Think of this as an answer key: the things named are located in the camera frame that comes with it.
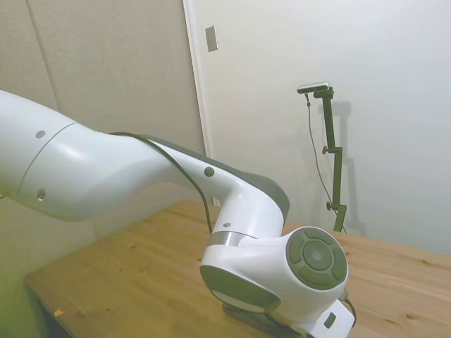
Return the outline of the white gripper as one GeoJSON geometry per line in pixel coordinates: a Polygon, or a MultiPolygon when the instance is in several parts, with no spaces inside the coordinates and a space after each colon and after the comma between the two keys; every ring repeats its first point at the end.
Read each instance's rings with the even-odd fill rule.
{"type": "Polygon", "coordinates": [[[340,301],[335,301],[316,320],[304,326],[308,337],[347,338],[354,324],[354,315],[340,301]]]}

